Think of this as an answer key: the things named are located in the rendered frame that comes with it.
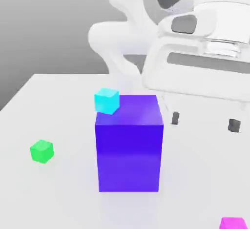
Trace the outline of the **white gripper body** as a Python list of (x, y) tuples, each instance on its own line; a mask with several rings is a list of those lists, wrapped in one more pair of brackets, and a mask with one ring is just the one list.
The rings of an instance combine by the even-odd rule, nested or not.
[(205, 54), (197, 40), (161, 37), (142, 72), (146, 88), (250, 103), (250, 61)]

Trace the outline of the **small cyan cube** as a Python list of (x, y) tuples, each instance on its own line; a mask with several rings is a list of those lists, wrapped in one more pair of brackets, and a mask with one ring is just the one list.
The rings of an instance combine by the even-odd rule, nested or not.
[(112, 115), (120, 107), (120, 93), (116, 89), (101, 88), (94, 94), (95, 111)]

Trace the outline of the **small magenta cube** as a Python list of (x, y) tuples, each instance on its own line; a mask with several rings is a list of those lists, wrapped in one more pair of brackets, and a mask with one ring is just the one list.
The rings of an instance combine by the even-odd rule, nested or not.
[(219, 229), (248, 229), (248, 227), (241, 217), (223, 217)]

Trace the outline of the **small green cube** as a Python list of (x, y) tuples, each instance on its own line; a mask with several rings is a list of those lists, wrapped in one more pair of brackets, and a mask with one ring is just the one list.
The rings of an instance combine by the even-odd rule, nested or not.
[(45, 164), (54, 156), (53, 144), (49, 141), (38, 140), (30, 147), (32, 160)]

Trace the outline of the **large blue box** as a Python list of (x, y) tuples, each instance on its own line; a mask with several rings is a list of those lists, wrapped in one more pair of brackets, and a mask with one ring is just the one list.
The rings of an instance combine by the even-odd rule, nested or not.
[(164, 123), (156, 95), (121, 95), (114, 114), (97, 113), (100, 192), (158, 192)]

